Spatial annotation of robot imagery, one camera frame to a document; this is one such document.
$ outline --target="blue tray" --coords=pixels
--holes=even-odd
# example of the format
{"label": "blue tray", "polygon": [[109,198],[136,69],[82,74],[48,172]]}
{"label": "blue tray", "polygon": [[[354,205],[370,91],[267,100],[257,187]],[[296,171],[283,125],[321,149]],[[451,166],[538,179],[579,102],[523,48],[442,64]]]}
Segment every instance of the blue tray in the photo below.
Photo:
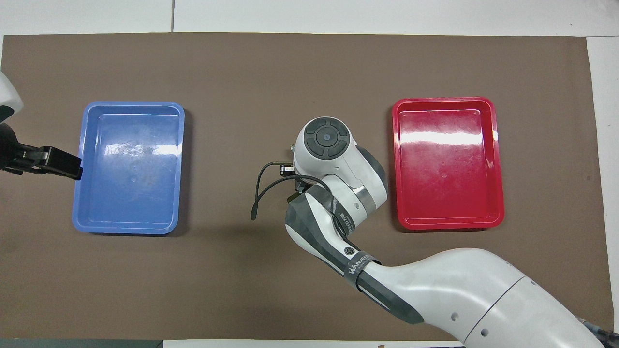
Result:
{"label": "blue tray", "polygon": [[84,110],[73,225],[82,232],[162,235],[178,222],[183,108],[94,102]]}

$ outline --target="brown table surface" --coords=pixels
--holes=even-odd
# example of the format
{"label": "brown table surface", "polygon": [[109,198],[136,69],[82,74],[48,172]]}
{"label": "brown table surface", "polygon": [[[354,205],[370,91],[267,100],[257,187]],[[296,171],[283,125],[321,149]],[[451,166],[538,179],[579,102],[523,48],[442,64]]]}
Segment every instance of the brown table surface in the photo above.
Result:
{"label": "brown table surface", "polygon": [[[358,246],[385,265],[487,249],[612,327],[584,38],[8,36],[2,58],[26,105],[7,121],[20,142],[77,153],[95,100],[178,102],[186,124],[180,222],[168,237],[78,232],[71,180],[0,173],[1,337],[451,339],[391,317],[299,249],[283,227],[292,184],[250,221],[262,164],[290,159],[304,123],[326,115],[391,178],[391,200],[352,235]],[[506,218],[479,232],[406,233],[391,106],[474,95],[496,106]]]}

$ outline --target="black cable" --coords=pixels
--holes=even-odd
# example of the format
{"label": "black cable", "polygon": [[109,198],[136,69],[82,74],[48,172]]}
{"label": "black cable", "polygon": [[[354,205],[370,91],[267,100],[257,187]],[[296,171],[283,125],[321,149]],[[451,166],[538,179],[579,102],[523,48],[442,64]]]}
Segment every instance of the black cable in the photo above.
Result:
{"label": "black cable", "polygon": [[322,185],[322,187],[324,187],[324,189],[326,189],[329,193],[331,193],[331,189],[329,189],[327,184],[325,184],[322,180],[320,180],[319,178],[316,178],[315,176],[299,175],[299,174],[286,176],[285,178],[281,178],[281,179],[273,181],[269,186],[264,188],[264,190],[259,195],[256,196],[256,200],[254,201],[254,206],[251,208],[251,220],[256,220],[256,216],[258,214],[258,201],[260,201],[260,199],[264,196],[265,193],[267,193],[268,190],[270,190],[273,186],[279,183],[282,183],[284,181],[298,180],[298,179],[307,179],[307,180],[315,181],[319,183],[320,185]]}
{"label": "black cable", "polygon": [[[322,180],[320,180],[319,178],[316,178],[315,176],[309,176],[309,175],[291,175],[291,176],[287,176],[285,178],[279,179],[274,181],[273,183],[271,183],[269,186],[267,186],[261,194],[258,194],[258,191],[260,190],[260,178],[262,177],[262,174],[264,173],[264,171],[266,170],[266,168],[269,168],[271,165],[276,165],[276,163],[274,162],[269,162],[267,164],[264,165],[264,167],[262,169],[260,169],[260,172],[258,173],[258,178],[256,180],[256,199],[254,200],[254,205],[251,208],[251,220],[254,221],[256,220],[256,216],[258,215],[258,201],[260,201],[260,199],[262,198],[262,196],[266,193],[266,191],[268,191],[269,189],[271,189],[273,186],[286,181],[286,180],[298,180],[298,179],[309,179],[309,180],[313,180],[319,184],[322,185],[322,187],[327,190],[327,192],[331,193],[331,189],[329,189],[329,187],[327,186],[327,184],[325,184]],[[357,245],[355,245],[353,242],[351,242],[347,237],[346,237],[346,233],[344,232],[344,228],[343,226],[340,225],[339,220],[337,220],[337,217],[335,216],[335,196],[333,196],[333,194],[331,194],[331,210],[327,210],[330,215],[331,215],[331,220],[333,222],[333,225],[335,227],[335,231],[337,232],[337,234],[340,236],[341,239],[343,239],[343,241],[347,242],[348,244],[350,244],[350,246],[354,247],[357,250],[361,250],[359,249],[359,247]]]}
{"label": "black cable", "polygon": [[264,165],[262,169],[260,169],[260,173],[258,173],[258,179],[256,180],[256,199],[258,198],[258,190],[260,189],[260,177],[262,177],[262,173],[266,168],[269,168],[271,165],[275,165],[273,162],[269,162]]}

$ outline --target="end effector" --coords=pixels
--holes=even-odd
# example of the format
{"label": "end effector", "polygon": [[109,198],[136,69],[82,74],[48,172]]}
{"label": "end effector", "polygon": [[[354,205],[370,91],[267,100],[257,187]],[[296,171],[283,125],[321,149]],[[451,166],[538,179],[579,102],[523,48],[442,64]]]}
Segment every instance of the end effector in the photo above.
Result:
{"label": "end effector", "polygon": [[34,147],[17,141],[15,132],[4,121],[23,107],[15,87],[0,72],[0,170],[18,175],[50,173],[79,180],[83,171],[80,158],[55,147]]}
{"label": "end effector", "polygon": [[[320,117],[305,124],[297,137],[293,166],[299,174],[315,176],[336,186],[343,183],[346,187],[342,187],[342,192],[352,191],[366,215],[387,200],[384,169],[357,145],[348,127],[337,118]],[[330,176],[336,176],[341,183],[331,183]],[[342,196],[337,198],[346,201]]]}

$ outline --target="tray rim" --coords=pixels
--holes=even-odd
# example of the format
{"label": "tray rim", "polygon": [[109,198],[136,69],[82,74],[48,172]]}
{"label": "tray rim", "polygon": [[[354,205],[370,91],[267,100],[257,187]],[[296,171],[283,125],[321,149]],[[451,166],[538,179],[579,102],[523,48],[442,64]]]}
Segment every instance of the tray rim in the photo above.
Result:
{"label": "tray rim", "polygon": [[90,112],[94,108],[100,107],[172,107],[178,112],[179,126],[178,126],[178,154],[176,156],[175,167],[175,180],[174,180],[174,196],[172,205],[172,221],[165,227],[158,228],[131,228],[131,227],[104,227],[104,226],[88,226],[82,225],[79,221],[79,202],[82,181],[76,181],[74,195],[73,195],[73,207],[71,213],[71,220],[73,226],[80,232],[85,233],[105,233],[105,234],[123,234],[123,235],[166,235],[178,224],[178,210],[180,200],[180,188],[181,188],[181,168],[183,161],[183,137],[184,137],[184,121],[185,111],[183,107],[176,102],[149,102],[149,101],[96,101],[89,103],[85,108],[82,115],[82,126],[79,142],[78,156],[84,158],[84,144],[86,140],[86,128],[87,121],[89,119]]}
{"label": "tray rim", "polygon": [[[490,121],[492,124],[493,134],[493,157],[495,163],[495,176],[496,176],[496,198],[498,206],[497,216],[493,220],[477,221],[477,222],[463,222],[463,219],[471,219],[471,217],[444,217],[444,218],[431,218],[431,219],[417,219],[416,222],[409,222],[413,218],[404,216],[400,207],[403,205],[403,197],[401,194],[402,189],[402,172],[401,172],[401,159],[400,159],[400,137],[399,137],[399,113],[401,107],[410,103],[454,103],[454,102],[483,102],[486,103],[490,109]],[[485,229],[496,227],[505,218],[504,198],[503,198],[503,180],[501,176],[501,157],[498,145],[498,130],[496,125],[496,109],[490,99],[486,97],[436,97],[436,98],[403,98],[398,100],[391,111],[392,115],[392,127],[393,127],[393,146],[394,146],[394,163],[396,167],[396,210],[397,217],[400,224],[408,230],[413,232],[423,232],[430,230],[469,230],[469,229]],[[424,220],[432,220],[434,222],[423,222]]]}

